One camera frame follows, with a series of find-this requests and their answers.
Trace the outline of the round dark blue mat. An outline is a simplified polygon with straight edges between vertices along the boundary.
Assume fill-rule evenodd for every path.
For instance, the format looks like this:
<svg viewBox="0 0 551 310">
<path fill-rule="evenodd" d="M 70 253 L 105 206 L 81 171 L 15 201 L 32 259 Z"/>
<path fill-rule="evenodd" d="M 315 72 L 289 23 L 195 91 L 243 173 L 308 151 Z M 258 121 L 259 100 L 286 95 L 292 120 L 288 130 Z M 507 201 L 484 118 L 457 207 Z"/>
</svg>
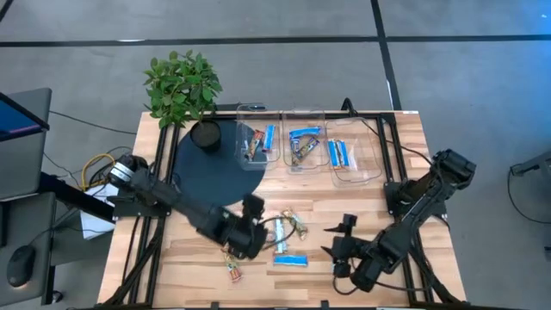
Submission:
<svg viewBox="0 0 551 310">
<path fill-rule="evenodd" d="M 219 121 L 221 146 L 207 153 L 187 133 L 178 144 L 173 182 L 190 199 L 227 206 L 251 194 L 263 180 L 265 170 L 245 170 L 235 158 L 236 121 Z"/>
</svg>

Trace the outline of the light blue granola bar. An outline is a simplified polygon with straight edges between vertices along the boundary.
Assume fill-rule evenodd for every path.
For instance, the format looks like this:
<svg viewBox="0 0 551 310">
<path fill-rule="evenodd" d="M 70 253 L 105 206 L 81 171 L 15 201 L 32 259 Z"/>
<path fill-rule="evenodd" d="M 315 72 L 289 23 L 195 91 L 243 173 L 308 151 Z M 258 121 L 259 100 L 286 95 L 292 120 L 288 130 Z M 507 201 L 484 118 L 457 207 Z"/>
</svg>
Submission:
<svg viewBox="0 0 551 310">
<path fill-rule="evenodd" d="M 290 255 L 290 254 L 274 255 L 273 265 L 307 267 L 308 259 L 306 255 Z"/>
</svg>

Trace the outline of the monitor with blue screen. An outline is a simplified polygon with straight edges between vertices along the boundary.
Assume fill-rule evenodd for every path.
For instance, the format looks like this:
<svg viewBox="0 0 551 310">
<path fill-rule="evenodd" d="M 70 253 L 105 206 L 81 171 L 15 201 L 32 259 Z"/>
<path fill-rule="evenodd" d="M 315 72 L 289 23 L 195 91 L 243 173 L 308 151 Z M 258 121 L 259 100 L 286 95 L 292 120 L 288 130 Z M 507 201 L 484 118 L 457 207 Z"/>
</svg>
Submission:
<svg viewBox="0 0 551 310">
<path fill-rule="evenodd" d="M 44 133 L 49 125 L 0 92 L 0 142 Z"/>
</svg>

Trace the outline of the black aluminium table frame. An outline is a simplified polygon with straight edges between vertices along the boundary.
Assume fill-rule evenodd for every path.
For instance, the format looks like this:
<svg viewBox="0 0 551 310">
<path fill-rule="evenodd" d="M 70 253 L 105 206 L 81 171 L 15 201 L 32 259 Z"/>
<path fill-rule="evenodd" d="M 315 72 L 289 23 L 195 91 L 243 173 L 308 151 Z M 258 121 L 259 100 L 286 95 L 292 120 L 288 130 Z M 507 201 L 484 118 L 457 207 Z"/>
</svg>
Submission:
<svg viewBox="0 0 551 310">
<path fill-rule="evenodd" d="M 382 284 L 365 293 L 354 290 L 346 279 L 334 280 L 331 258 L 321 249 L 332 242 L 332 233 L 325 229 L 336 226 L 344 214 L 357 216 L 353 231 L 357 237 L 373 238 L 393 219 L 387 211 L 384 184 L 403 177 L 419 178 L 429 169 L 428 147 L 417 112 L 384 113 L 387 153 L 381 152 L 376 137 L 377 122 L 368 121 L 367 125 L 382 174 L 366 185 L 338 188 L 326 167 L 313 174 L 291 174 L 279 162 L 265 172 L 257 187 L 267 217 L 292 209 L 306 223 L 306 239 L 292 236 L 288 246 L 291 252 L 307 256 L 307 267 L 273 265 L 272 251 L 263 251 L 251 261 L 244 260 L 240 264 L 242 278 L 232 282 L 220 248 L 200 236 L 182 215 L 173 214 L 165 223 L 158 272 L 142 273 L 137 302 L 154 308 L 204 308 L 213 302 L 223 308 L 319 307 L 323 301 L 331 307 L 407 306 L 406 280 L 412 279 L 416 286 L 422 283 L 416 265 L 382 275 Z"/>
</svg>

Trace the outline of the clear plastic bin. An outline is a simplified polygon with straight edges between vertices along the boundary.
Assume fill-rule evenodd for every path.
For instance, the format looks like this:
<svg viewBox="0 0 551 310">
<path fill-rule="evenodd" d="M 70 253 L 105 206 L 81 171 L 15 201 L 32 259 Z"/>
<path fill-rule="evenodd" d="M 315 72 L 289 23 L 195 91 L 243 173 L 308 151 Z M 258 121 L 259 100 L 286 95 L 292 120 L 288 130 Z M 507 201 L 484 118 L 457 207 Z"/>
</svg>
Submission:
<svg viewBox="0 0 551 310">
<path fill-rule="evenodd" d="M 365 119 L 355 117 L 330 120 L 325 123 L 325 128 L 327 141 L 334 140 L 336 144 L 338 140 L 344 141 L 349 156 L 349 167 L 334 169 L 329 154 L 331 180 L 336 187 L 359 187 L 381 176 L 381 165 L 371 140 L 373 134 Z"/>
<path fill-rule="evenodd" d="M 325 112 L 315 108 L 296 108 L 282 112 L 282 158 L 291 174 L 313 174 L 319 172 L 329 163 L 327 151 L 327 133 L 325 128 Z M 292 166 L 289 132 L 304 127 L 321 127 L 319 135 L 300 137 L 300 147 L 312 137 L 319 144 L 297 166 Z"/>
<path fill-rule="evenodd" d="M 241 104 L 237 107 L 237 127 L 235 139 L 235 158 L 245 171 L 269 171 L 277 166 L 282 155 L 280 113 L 260 103 Z M 275 125 L 274 148 L 263 152 L 263 140 L 257 148 L 254 158 L 249 161 L 244 155 L 255 130 L 265 132 L 269 124 Z"/>
</svg>

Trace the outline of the tan green granola bar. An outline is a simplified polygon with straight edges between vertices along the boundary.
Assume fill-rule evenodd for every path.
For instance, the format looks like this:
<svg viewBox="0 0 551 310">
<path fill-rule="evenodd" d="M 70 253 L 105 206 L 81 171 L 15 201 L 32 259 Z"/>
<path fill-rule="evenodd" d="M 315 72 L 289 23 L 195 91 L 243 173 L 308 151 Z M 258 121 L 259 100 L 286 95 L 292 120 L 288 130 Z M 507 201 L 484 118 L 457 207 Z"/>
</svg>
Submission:
<svg viewBox="0 0 551 310">
<path fill-rule="evenodd" d="M 300 240 L 305 240 L 308 234 L 308 228 L 302 219 L 292 209 L 282 211 L 282 215 L 288 218 L 296 228 Z"/>
</svg>

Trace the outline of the grey desk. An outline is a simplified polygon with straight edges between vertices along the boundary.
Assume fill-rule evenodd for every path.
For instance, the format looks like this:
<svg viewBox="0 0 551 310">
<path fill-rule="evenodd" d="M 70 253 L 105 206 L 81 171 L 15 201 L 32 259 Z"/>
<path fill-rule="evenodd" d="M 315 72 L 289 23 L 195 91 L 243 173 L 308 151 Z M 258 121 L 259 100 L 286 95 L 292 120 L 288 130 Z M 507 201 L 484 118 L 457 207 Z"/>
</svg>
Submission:
<svg viewBox="0 0 551 310">
<path fill-rule="evenodd" d="M 38 192 L 46 134 L 36 133 L 0 142 L 0 307 L 41 297 L 50 263 L 51 224 L 56 201 Z M 22 246 L 34 249 L 34 266 L 27 282 L 12 287 L 9 260 Z"/>
</svg>

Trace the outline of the green potted plant black pot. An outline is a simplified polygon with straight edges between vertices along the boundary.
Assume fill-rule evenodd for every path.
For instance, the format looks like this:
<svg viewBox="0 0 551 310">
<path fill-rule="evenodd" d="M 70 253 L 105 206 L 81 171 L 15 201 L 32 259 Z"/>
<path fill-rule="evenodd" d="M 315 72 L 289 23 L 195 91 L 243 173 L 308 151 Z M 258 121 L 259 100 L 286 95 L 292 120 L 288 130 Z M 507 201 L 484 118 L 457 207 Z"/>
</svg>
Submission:
<svg viewBox="0 0 551 310">
<path fill-rule="evenodd" d="M 171 51 L 167 59 L 153 58 L 145 70 L 146 104 L 158 127 L 188 130 L 191 142 L 204 152 L 216 152 L 221 146 L 220 125 L 206 117 L 215 111 L 215 100 L 223 91 L 217 72 L 201 54 Z"/>
</svg>

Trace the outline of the grey stand leg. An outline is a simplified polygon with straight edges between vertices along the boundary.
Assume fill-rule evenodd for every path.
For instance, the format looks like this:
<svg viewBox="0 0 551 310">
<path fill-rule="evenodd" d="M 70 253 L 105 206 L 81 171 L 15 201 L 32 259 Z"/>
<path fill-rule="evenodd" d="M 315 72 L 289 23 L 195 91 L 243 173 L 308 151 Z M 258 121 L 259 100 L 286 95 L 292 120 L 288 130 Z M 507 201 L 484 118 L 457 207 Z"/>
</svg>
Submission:
<svg viewBox="0 0 551 310">
<path fill-rule="evenodd" d="M 510 168 L 511 174 L 516 177 L 521 177 L 532 170 L 540 171 L 545 177 L 551 179 L 551 151 L 544 152 L 521 164 L 514 164 Z"/>
</svg>

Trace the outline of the white box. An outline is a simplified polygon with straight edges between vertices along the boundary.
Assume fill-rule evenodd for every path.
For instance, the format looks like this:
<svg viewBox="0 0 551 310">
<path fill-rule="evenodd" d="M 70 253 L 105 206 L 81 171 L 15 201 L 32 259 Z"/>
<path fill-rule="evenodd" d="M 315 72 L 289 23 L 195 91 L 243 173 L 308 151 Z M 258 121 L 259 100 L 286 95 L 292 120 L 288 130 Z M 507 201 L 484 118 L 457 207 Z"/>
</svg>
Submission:
<svg viewBox="0 0 551 310">
<path fill-rule="evenodd" d="M 115 196 L 119 189 L 112 184 L 98 185 L 88 189 L 85 194 L 93 196 L 101 202 L 107 203 L 110 207 L 114 207 L 114 203 L 107 200 L 109 196 Z M 101 220 L 94 215 L 87 214 L 84 211 L 80 212 L 81 230 L 83 238 L 86 240 L 93 239 L 104 233 L 109 233 L 114 230 L 115 224 L 106 220 Z"/>
</svg>

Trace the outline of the pale blue white granola bar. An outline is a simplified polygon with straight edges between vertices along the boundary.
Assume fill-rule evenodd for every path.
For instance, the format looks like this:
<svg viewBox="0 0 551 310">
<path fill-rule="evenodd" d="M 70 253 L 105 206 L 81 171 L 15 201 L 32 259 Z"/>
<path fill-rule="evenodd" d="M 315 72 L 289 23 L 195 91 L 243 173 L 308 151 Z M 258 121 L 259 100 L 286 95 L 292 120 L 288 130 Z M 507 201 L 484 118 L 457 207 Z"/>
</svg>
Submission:
<svg viewBox="0 0 551 310">
<path fill-rule="evenodd" d="M 285 233 L 285 226 L 284 226 L 284 218 L 283 217 L 277 217 L 275 219 L 275 253 L 276 254 L 284 254 L 288 251 L 288 246 L 286 241 L 284 240 L 286 237 Z"/>
</svg>

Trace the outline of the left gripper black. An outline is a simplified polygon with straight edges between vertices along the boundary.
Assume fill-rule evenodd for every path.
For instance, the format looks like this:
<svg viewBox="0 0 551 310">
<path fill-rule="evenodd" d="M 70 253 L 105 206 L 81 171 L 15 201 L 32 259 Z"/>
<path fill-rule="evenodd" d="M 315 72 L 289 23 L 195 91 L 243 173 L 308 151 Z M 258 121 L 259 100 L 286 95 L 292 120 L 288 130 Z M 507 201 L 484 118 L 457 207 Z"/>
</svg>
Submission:
<svg viewBox="0 0 551 310">
<path fill-rule="evenodd" d="M 243 199 L 242 214 L 232 220 L 227 238 L 227 251 L 237 259 L 253 259 L 262 250 L 268 230 L 261 223 L 264 199 L 247 194 Z"/>
</svg>

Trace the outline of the black desk support beam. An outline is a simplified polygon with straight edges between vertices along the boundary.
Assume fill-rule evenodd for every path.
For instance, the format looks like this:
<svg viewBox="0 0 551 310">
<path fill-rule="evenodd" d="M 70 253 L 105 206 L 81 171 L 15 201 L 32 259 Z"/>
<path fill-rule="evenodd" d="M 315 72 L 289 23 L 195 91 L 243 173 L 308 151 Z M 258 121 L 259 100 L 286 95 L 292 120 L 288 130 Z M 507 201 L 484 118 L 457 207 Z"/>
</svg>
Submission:
<svg viewBox="0 0 551 310">
<path fill-rule="evenodd" d="M 39 193 L 53 192 L 62 202 L 74 205 L 99 219 L 114 223 L 114 208 L 107 203 L 96 199 L 92 195 L 87 195 L 81 190 L 58 180 L 58 178 L 41 172 L 37 191 Z"/>
</svg>

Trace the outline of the black computer mouse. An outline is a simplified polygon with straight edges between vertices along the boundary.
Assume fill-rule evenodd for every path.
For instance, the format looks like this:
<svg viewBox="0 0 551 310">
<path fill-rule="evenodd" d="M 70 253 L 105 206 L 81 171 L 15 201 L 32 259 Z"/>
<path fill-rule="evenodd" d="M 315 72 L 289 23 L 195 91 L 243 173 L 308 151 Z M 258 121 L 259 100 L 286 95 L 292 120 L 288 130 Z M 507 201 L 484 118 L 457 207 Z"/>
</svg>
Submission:
<svg viewBox="0 0 551 310">
<path fill-rule="evenodd" d="M 6 277 L 13 288 L 25 285 L 32 277 L 36 250 L 31 245 L 17 248 L 10 257 Z"/>
</svg>

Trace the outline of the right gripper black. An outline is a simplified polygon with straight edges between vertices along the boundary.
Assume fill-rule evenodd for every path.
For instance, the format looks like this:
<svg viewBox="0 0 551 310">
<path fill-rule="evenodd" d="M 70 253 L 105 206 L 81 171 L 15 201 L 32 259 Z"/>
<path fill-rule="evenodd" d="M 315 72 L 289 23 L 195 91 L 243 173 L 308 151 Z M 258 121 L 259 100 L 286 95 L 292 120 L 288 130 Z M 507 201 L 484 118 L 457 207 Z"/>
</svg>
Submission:
<svg viewBox="0 0 551 310">
<path fill-rule="evenodd" d="M 367 255 L 371 242 L 352 236 L 352 229 L 356 226 L 357 217 L 353 214 L 344 214 L 343 220 L 336 227 L 326 228 L 325 232 L 342 233 L 343 237 L 334 237 L 331 248 L 321 246 L 333 262 L 333 275 L 336 278 L 345 278 L 351 274 L 352 258 L 364 258 Z"/>
</svg>

